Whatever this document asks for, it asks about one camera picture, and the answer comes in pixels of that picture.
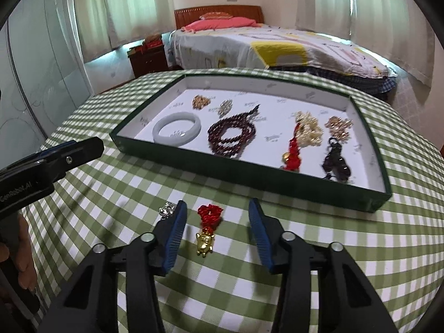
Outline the person's left hand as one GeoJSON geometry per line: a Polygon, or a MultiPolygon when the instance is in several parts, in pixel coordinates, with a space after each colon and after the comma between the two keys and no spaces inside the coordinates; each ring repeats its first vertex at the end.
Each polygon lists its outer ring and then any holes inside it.
{"type": "Polygon", "coordinates": [[[18,283],[23,289],[34,292],[37,285],[37,273],[32,257],[32,244],[29,236],[29,224],[21,213],[17,216],[19,223],[18,250],[15,264],[18,269],[18,283]]]}

